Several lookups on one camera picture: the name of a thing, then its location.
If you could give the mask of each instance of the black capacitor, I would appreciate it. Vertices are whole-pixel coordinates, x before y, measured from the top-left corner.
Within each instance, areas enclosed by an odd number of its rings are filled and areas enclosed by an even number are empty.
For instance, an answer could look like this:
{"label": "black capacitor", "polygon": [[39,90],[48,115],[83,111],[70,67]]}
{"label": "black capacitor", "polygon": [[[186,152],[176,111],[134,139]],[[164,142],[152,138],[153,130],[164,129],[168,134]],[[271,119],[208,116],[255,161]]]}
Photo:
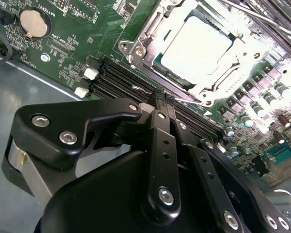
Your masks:
{"label": "black capacitor", "polygon": [[284,115],[279,115],[277,120],[286,128],[291,125],[291,123],[288,121],[288,119],[285,118]]}
{"label": "black capacitor", "polygon": [[279,144],[285,143],[285,139],[281,136],[280,132],[274,131],[273,132],[274,139],[276,139],[276,142]]}

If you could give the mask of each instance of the ram slot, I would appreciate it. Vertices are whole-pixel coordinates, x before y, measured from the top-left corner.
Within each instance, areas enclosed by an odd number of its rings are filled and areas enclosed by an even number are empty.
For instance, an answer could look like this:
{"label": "ram slot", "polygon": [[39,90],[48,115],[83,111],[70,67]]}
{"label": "ram slot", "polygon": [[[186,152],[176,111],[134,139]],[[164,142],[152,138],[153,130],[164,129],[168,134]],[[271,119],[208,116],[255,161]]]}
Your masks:
{"label": "ram slot", "polygon": [[[107,61],[100,69],[100,75],[91,86],[95,95],[103,99],[130,98],[137,103],[147,102],[149,95],[131,88],[132,85],[152,92],[155,87],[135,76],[123,67]],[[182,121],[192,131],[194,139],[199,141],[207,138],[218,142],[224,136],[221,128],[215,126],[202,116],[193,112],[181,103],[176,102],[175,112],[177,119]]]}
{"label": "ram slot", "polygon": [[287,12],[288,10],[291,11],[290,9],[287,9],[285,10],[284,9],[284,6],[282,6],[281,4],[279,4],[279,2],[277,2],[276,0],[260,0],[263,4],[266,2],[268,4],[271,4],[274,9],[277,10],[277,12],[279,12],[279,14],[281,16],[283,16],[284,19],[286,19],[286,22],[283,22],[282,20],[280,20],[285,26],[288,26],[287,21],[289,23],[291,23],[291,14],[289,14],[289,12]]}
{"label": "ram slot", "polygon": [[[241,4],[243,1],[234,0],[235,3]],[[260,14],[261,11],[253,6],[249,0],[245,1],[248,5],[249,9]],[[284,49],[290,56],[291,56],[291,40],[281,31],[276,30],[274,27],[269,26],[267,23],[263,22],[262,20],[253,17],[253,21],[264,31],[266,34],[269,35],[282,49]]]}

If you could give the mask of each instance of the gray metal panel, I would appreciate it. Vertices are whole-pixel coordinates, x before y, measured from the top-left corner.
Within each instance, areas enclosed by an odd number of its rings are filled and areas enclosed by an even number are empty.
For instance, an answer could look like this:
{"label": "gray metal panel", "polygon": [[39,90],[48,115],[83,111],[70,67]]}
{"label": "gray metal panel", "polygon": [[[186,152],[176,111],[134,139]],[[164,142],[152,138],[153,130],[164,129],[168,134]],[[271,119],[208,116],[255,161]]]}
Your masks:
{"label": "gray metal panel", "polygon": [[1,171],[14,113],[27,104],[74,101],[73,93],[59,89],[60,85],[46,77],[37,79],[10,65],[0,67],[0,233],[32,233],[43,211]]}

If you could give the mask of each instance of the green circuit board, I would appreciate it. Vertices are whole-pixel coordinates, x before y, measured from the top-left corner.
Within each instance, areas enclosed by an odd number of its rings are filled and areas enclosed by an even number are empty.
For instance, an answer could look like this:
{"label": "green circuit board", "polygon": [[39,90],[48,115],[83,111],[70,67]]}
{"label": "green circuit board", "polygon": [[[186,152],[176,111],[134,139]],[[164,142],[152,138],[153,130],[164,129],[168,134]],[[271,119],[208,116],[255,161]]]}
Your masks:
{"label": "green circuit board", "polygon": [[[118,49],[120,40],[133,41],[159,0],[0,0],[0,8],[19,16],[19,13],[28,7],[38,7],[46,12],[51,21],[53,30],[50,36],[30,41],[25,38],[20,30],[19,22],[0,26],[10,41],[12,47],[22,53],[20,60],[41,73],[55,79],[63,85],[75,90],[80,86],[80,69],[85,65],[90,55],[96,59],[108,57],[120,66],[137,75],[152,86],[159,86],[155,81],[143,73],[132,69]],[[129,15],[124,15],[123,7],[130,3],[133,10]],[[49,62],[41,60],[41,55],[46,53]],[[269,54],[266,59],[257,64],[251,71],[248,80],[256,75],[267,73],[266,69],[282,66],[282,57],[274,58]],[[268,90],[261,89],[263,94]],[[227,99],[217,101],[211,108],[204,108],[194,104],[186,104],[196,114],[211,121],[220,128],[233,126],[235,129],[234,143],[241,155],[246,148],[252,153],[235,160],[240,169],[246,167],[256,155],[268,159],[267,151],[276,147],[271,133],[259,133],[258,127],[247,128],[243,125],[241,117],[244,112],[228,119],[222,113],[222,108],[228,107]],[[291,109],[281,108],[271,112],[270,118],[278,114],[291,117]],[[277,130],[284,132],[285,128],[278,125]]]}
{"label": "green circuit board", "polygon": [[[88,55],[125,60],[117,42],[135,39],[157,1],[131,0],[136,9],[128,20],[115,10],[117,2],[0,0],[1,8],[17,16],[27,7],[44,10],[51,18],[53,31],[48,38],[29,41],[17,23],[0,30],[6,33],[13,48],[23,52],[21,61],[75,89],[80,81],[79,69]],[[50,62],[40,59],[43,52],[50,55]]]}

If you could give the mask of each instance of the mounting hole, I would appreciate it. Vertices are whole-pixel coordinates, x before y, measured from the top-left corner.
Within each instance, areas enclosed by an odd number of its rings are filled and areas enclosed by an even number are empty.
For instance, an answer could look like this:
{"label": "mounting hole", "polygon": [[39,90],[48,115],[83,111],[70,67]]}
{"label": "mounting hole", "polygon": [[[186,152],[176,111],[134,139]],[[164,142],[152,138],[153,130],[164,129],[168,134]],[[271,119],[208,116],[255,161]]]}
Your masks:
{"label": "mounting hole", "polygon": [[208,172],[207,174],[208,174],[210,179],[214,180],[214,176],[210,172]]}
{"label": "mounting hole", "polygon": [[169,155],[167,153],[163,153],[163,156],[165,159],[170,159]]}
{"label": "mounting hole", "polygon": [[127,44],[125,44],[125,43],[121,44],[121,49],[123,51],[126,51],[127,50]]}
{"label": "mounting hole", "polygon": [[253,57],[254,57],[254,59],[258,59],[260,56],[261,56],[261,54],[259,52],[257,52],[257,53],[254,54]]}
{"label": "mounting hole", "polygon": [[208,162],[207,159],[205,159],[204,157],[200,158],[204,163]]}

